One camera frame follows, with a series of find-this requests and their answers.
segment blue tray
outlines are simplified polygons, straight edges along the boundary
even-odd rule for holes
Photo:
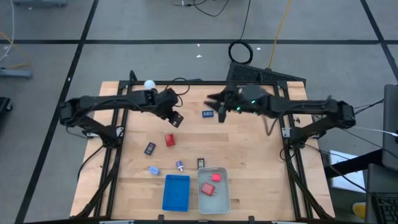
[[[166,175],[162,209],[165,211],[187,212],[189,209],[189,190],[189,176]]]

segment small red object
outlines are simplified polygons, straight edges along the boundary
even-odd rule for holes
[[[167,147],[175,145],[173,134],[168,134],[164,138],[166,140],[166,146]]]
[[[203,186],[201,187],[201,191],[209,196],[212,196],[214,194],[214,190],[216,189],[215,186],[205,182]]]
[[[219,174],[213,174],[213,175],[211,176],[211,180],[214,181],[214,182],[219,182],[219,181],[221,180],[221,175],[219,175]]]

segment metal tray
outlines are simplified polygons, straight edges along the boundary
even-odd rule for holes
[[[211,181],[211,175],[221,174],[220,182]],[[200,191],[202,185],[208,182],[216,187],[216,193],[212,196]],[[229,202],[228,175],[226,169],[222,167],[204,167],[198,169],[198,195],[199,212],[204,215],[224,214],[231,210]]]

